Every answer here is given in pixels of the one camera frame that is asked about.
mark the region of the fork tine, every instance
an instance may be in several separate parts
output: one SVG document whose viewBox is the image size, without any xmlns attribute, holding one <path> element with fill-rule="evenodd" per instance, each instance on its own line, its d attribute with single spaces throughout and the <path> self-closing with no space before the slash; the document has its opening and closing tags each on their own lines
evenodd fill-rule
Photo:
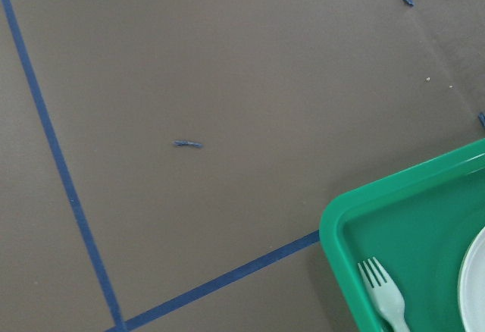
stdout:
<svg viewBox="0 0 485 332">
<path fill-rule="evenodd" d="M 369 277 L 369 279 L 371 279 L 371 283 L 374 287 L 379 287 L 380 284 L 377 282 L 376 280 L 376 277 L 374 275 L 374 273 L 372 272 L 372 270 L 369 268 L 369 261 L 368 260 L 364 260 L 362 262 L 362 264 L 364 264 L 364 268 L 365 268 L 365 271 L 367 272 L 367 275 Z"/>
<path fill-rule="evenodd" d="M 384 282 L 387 283 L 389 280 L 392 280 L 389 274 L 387 273 L 386 269 L 384 268 L 384 266 L 382 266 L 375 257 L 373 257 L 372 260 L 374 260 L 375 265 L 377 265 L 377 268 L 379 269 L 380 273 L 383 275 Z"/>
<path fill-rule="evenodd" d="M 365 285 L 366 289 L 367 290 L 371 290 L 373 288 L 373 286 L 372 286 L 371 282 L 369 281 L 368 276 L 365 274 L 364 269 L 362 268 L 361 263 L 358 262 L 357 265 L 358 265 L 358 269 L 361 272 L 362 281 L 364 281 L 364 285 Z"/>
<path fill-rule="evenodd" d="M 386 283 L 386 281 L 382 278 L 382 275 L 379 273 L 379 271 L 377 270 L 377 268 L 374 265 L 374 263 L 372 262 L 372 260 L 370 260 L 368 258 L 367 263 L 371 266 L 372 272 L 373 272 L 374 276 L 376 277 L 377 282 L 379 283 L 379 286 Z"/>
</svg>

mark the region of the white fork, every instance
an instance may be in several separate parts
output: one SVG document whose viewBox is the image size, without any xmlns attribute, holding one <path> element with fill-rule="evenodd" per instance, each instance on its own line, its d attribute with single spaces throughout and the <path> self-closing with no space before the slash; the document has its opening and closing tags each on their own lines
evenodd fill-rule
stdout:
<svg viewBox="0 0 485 332">
<path fill-rule="evenodd" d="M 359 262 L 358 269 L 380 316 L 393 326 L 394 332 L 410 332 L 404 320 L 404 298 L 386 269 L 376 258 Z"/>
</svg>

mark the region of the fork handle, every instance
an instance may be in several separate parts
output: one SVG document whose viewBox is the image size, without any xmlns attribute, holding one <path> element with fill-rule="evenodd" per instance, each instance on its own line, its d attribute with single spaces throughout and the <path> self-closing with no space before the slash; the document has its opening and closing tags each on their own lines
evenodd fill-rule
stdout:
<svg viewBox="0 0 485 332">
<path fill-rule="evenodd" d="M 404 318 L 401 321 L 392 323 L 394 332 L 411 332 Z"/>
</svg>

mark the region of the utensil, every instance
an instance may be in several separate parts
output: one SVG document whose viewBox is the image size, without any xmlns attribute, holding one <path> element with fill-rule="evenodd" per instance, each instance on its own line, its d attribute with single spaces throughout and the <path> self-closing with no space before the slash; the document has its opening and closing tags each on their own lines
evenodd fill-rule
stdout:
<svg viewBox="0 0 485 332">
<path fill-rule="evenodd" d="M 358 269 L 380 316 L 389 322 L 394 332 L 410 332 L 404 319 L 404 298 L 386 269 L 376 258 L 359 262 Z"/>
<path fill-rule="evenodd" d="M 474 238 L 458 277 L 458 304 L 466 332 L 485 331 L 485 228 Z"/>
</svg>

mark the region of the plastic tray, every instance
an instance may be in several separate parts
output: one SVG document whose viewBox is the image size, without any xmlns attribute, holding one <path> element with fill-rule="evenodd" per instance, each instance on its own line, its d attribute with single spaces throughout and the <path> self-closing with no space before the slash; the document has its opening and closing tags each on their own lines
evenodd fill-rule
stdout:
<svg viewBox="0 0 485 332">
<path fill-rule="evenodd" d="M 459 269 L 483 226 L 485 139 L 337 197 L 320 238 L 360 330 L 392 331 L 358 274 L 357 262 L 375 256 L 401 290 L 413 332 L 459 332 Z"/>
</svg>

